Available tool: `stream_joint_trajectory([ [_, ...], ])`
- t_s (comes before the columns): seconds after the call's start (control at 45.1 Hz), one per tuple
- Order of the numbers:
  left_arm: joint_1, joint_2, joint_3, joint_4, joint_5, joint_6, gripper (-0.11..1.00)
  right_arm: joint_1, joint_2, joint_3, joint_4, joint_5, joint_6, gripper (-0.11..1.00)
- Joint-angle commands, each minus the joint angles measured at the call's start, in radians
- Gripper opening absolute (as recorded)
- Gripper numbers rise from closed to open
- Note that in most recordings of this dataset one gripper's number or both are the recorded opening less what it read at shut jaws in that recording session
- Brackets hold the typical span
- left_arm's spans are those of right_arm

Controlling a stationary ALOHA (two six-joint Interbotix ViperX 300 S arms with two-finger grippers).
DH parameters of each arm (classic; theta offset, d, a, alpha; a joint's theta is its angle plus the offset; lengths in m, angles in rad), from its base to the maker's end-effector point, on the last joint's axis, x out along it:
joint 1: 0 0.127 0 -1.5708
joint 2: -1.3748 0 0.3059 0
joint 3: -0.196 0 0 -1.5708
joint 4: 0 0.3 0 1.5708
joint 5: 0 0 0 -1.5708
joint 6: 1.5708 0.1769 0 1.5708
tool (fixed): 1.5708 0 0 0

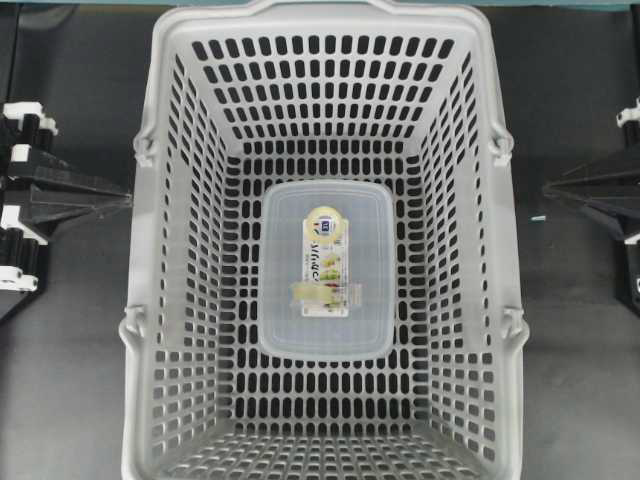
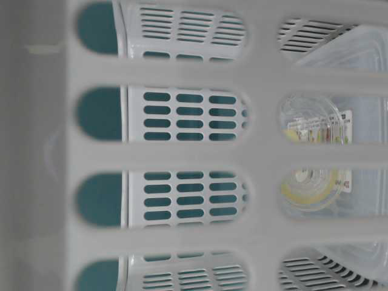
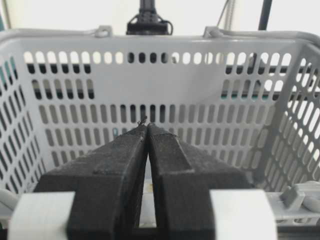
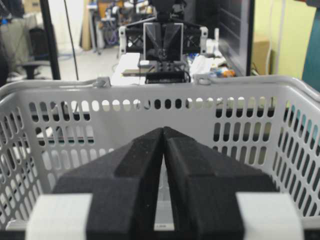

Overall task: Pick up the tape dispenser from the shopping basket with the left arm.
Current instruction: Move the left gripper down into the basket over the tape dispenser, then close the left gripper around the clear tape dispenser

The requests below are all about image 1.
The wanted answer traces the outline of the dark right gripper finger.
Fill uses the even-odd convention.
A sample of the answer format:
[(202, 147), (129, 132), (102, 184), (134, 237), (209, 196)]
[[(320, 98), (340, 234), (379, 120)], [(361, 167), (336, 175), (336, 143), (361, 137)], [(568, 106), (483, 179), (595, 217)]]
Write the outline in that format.
[(584, 214), (624, 244), (639, 243), (639, 148), (582, 164), (544, 185), (543, 194)]

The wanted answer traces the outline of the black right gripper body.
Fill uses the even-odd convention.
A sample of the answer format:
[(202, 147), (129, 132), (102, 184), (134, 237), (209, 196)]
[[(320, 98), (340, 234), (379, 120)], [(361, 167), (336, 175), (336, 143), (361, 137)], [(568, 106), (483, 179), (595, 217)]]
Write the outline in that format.
[[(639, 98), (633, 107), (625, 108), (616, 116), (617, 126), (625, 135), (628, 148), (639, 145)], [(628, 285), (632, 306), (639, 305), (639, 221), (631, 219), (627, 222), (631, 228), (624, 239), (626, 261), (628, 267)]]

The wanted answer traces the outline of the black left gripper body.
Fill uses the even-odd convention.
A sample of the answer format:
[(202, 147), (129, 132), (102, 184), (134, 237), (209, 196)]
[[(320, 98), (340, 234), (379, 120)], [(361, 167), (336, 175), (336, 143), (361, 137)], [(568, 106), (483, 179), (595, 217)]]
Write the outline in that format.
[(58, 134), (37, 101), (1, 105), (1, 318), (44, 291), (50, 234), (33, 218), (35, 173)]

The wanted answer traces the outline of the clear left gripper finger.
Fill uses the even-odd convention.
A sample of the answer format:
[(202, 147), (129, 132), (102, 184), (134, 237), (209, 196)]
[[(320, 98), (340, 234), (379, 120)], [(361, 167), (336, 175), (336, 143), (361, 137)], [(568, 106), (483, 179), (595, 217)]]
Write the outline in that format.
[(125, 187), (27, 144), (10, 152), (10, 226), (27, 235), (49, 235), (58, 224), (128, 209)]

